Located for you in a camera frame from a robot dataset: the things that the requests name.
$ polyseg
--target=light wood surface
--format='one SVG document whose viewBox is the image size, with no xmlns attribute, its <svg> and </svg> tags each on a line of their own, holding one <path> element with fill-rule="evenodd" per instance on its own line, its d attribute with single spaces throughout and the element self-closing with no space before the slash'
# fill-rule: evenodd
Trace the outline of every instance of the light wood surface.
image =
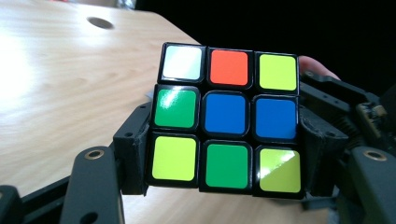
<svg viewBox="0 0 396 224">
<path fill-rule="evenodd" d="M 110 30 L 89 17 L 110 21 Z M 196 43 L 161 16 L 44 0 L 0 0 L 0 185 L 21 196 L 108 146 L 156 82 L 163 42 Z M 326 223 L 297 203 L 197 189 L 123 196 L 126 223 Z"/>
</svg>

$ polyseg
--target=dark backdrop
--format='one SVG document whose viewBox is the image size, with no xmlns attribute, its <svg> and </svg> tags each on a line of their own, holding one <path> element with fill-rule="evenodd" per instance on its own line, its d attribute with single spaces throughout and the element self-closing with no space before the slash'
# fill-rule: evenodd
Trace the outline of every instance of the dark backdrop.
<svg viewBox="0 0 396 224">
<path fill-rule="evenodd" d="M 396 8 L 282 1 L 137 0 L 202 45 L 307 55 L 381 95 L 396 83 Z"/>
</svg>

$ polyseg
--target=wooden table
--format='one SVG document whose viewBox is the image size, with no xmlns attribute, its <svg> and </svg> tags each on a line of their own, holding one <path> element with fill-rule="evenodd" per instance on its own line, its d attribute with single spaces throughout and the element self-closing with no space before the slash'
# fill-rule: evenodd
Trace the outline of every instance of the wooden table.
<svg viewBox="0 0 396 224">
<path fill-rule="evenodd" d="M 44 0 L 0 0 L 0 185 L 21 196 L 70 175 L 149 100 L 163 42 L 197 43 L 161 16 Z M 112 29 L 92 25 L 101 18 Z M 327 210 L 197 189 L 123 196 L 127 223 L 326 223 Z"/>
</svg>

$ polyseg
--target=rubik's cube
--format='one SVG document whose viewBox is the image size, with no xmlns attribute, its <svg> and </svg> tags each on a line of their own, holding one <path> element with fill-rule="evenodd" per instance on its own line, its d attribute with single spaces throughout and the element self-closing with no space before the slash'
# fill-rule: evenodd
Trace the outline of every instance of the rubik's cube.
<svg viewBox="0 0 396 224">
<path fill-rule="evenodd" d="M 301 198 L 295 55 L 164 43 L 146 181 Z"/>
</svg>

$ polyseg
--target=human hand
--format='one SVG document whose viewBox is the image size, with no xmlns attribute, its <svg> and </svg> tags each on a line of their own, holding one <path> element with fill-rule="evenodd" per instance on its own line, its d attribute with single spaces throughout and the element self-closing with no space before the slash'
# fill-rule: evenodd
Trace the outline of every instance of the human hand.
<svg viewBox="0 0 396 224">
<path fill-rule="evenodd" d="M 327 69 L 322 63 L 318 62 L 313 58 L 307 56 L 299 56 L 298 60 L 299 60 L 300 74 L 306 71 L 311 71 L 321 76 L 334 77 L 338 80 L 341 80 L 336 74 L 334 74 L 332 71 Z"/>
</svg>

